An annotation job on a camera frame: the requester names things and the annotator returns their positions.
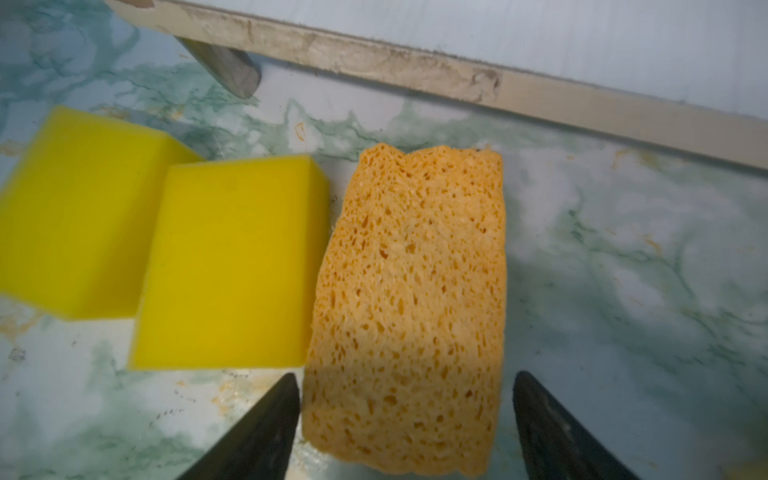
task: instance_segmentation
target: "table leg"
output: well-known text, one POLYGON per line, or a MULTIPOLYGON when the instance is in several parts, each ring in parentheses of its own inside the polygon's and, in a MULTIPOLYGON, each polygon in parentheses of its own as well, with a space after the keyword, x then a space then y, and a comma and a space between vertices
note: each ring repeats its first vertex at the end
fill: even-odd
POLYGON ((249 98, 261 81, 261 72, 248 54, 235 48, 176 37, 216 80, 238 98, 249 98))

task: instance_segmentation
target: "sponge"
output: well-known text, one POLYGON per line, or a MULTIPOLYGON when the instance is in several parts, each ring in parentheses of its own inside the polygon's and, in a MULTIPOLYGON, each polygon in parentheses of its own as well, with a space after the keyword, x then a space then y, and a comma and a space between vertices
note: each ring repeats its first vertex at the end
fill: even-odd
POLYGON ((317 280, 303 433, 385 473, 488 467, 504 356, 502 158, 360 155, 317 280))
POLYGON ((0 292, 64 319, 136 313, 169 135, 55 107, 0 192, 0 292))
POLYGON ((130 368, 303 365, 328 196, 306 155, 172 167, 130 368))

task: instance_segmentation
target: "yellow foam block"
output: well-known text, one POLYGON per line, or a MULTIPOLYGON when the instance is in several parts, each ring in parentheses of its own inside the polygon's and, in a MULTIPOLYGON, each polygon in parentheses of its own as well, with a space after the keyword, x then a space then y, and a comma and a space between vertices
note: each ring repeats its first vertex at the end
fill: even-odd
POLYGON ((55 107, 0 192, 0 292, 65 319, 136 313, 169 135, 55 107))
POLYGON ((308 156, 172 167, 129 366, 301 366, 328 240, 308 156))

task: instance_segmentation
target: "beige edge strip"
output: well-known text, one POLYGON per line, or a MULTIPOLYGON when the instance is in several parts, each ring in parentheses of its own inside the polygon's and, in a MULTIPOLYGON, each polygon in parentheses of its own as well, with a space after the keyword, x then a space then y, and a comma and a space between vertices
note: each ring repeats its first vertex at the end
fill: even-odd
POLYGON ((138 27, 768 169, 768 121, 196 5, 104 1, 138 27))

